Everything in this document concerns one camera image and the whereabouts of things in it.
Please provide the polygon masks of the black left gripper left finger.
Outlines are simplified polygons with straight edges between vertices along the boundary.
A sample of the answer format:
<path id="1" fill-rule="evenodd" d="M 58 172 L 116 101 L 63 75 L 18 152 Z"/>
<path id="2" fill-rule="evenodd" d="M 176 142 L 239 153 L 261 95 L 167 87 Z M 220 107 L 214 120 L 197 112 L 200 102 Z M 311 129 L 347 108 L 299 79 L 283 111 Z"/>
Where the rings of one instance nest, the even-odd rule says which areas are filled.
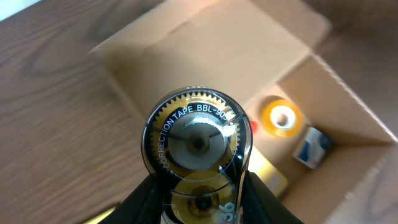
<path id="1" fill-rule="evenodd" d="M 148 175 L 136 189 L 99 224 L 160 224 L 161 196 L 159 181 Z"/>

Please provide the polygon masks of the clear tape roll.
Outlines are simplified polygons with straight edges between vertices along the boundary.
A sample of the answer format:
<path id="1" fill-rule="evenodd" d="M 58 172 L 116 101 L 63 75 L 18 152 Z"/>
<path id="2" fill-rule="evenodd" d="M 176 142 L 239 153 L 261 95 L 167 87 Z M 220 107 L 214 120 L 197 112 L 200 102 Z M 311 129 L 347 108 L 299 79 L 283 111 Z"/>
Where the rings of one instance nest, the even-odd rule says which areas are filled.
<path id="1" fill-rule="evenodd" d="M 270 102 L 261 111 L 261 124 L 265 131 L 278 138 L 290 138 L 304 126 L 304 117 L 299 108 L 289 100 Z"/>

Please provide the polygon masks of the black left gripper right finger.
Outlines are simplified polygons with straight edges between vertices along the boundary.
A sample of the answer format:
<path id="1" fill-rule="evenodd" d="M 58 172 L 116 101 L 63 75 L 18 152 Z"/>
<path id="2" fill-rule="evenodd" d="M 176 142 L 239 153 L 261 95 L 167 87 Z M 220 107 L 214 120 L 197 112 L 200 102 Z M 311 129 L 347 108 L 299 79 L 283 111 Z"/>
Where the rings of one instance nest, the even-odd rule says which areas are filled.
<path id="1" fill-rule="evenodd" d="M 244 224 L 303 224 L 253 172 L 245 173 L 242 200 Z"/>

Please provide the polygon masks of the yellow highlighter pen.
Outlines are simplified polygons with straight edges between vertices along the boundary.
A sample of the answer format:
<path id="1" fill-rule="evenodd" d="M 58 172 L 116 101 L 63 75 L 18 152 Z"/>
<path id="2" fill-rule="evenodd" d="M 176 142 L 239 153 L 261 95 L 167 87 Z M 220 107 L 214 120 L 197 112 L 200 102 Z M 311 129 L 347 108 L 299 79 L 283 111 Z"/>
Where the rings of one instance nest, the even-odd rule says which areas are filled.
<path id="1" fill-rule="evenodd" d="M 99 214 L 95 215 L 93 218 L 89 218 L 87 221 L 84 221 L 82 224 L 98 224 L 100 221 L 104 220 L 108 215 L 110 215 L 116 207 L 111 207 Z"/>

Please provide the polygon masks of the yellow sticky note pad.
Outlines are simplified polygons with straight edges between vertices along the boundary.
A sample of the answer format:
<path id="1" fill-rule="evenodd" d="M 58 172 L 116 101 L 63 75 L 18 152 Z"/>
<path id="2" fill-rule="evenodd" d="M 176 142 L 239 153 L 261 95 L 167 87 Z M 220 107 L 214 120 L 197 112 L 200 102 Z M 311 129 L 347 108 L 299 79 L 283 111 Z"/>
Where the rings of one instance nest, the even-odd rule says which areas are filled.
<path id="1" fill-rule="evenodd" d="M 276 197 L 280 197 L 289 184 L 287 178 L 255 146 L 251 150 L 248 170 L 255 173 Z"/>

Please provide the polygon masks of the yellow black correction tape dispenser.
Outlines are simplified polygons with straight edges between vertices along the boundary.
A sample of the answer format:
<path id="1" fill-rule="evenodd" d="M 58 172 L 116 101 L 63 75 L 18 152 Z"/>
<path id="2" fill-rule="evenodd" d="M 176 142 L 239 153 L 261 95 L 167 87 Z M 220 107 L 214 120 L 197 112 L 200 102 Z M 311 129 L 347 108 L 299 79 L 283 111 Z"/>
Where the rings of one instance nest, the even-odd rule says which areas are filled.
<path id="1" fill-rule="evenodd" d="M 238 223 L 251 149 L 248 116 L 228 95 L 188 86 L 158 102 L 142 153 L 160 182 L 164 222 Z"/>

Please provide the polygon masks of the small blue staples box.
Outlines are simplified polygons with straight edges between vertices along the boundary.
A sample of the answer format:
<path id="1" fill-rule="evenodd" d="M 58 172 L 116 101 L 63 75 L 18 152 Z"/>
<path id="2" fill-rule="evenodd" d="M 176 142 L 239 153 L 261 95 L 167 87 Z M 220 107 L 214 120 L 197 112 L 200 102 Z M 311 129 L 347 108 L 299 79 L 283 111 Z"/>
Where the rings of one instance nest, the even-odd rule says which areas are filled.
<path id="1" fill-rule="evenodd" d="M 293 157 L 310 169 L 317 169 L 330 148 L 330 138 L 318 129 L 309 127 Z"/>

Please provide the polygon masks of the cardboard box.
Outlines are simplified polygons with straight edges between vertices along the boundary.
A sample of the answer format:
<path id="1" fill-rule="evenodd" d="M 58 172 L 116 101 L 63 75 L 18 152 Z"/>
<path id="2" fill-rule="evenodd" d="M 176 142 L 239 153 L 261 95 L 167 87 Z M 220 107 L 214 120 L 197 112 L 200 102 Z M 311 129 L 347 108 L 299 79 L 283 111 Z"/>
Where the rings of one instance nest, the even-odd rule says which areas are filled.
<path id="1" fill-rule="evenodd" d="M 155 106 L 188 86 L 235 100 L 255 146 L 288 180 L 283 206 L 303 223 L 330 223 L 349 196 L 363 201 L 397 138 L 316 53 L 329 21 L 303 1 L 164 1 L 92 51 L 126 108 L 145 128 Z M 286 99 L 304 126 L 290 138 L 268 134 L 261 111 Z M 293 157 L 307 129 L 331 148 L 317 169 Z"/>

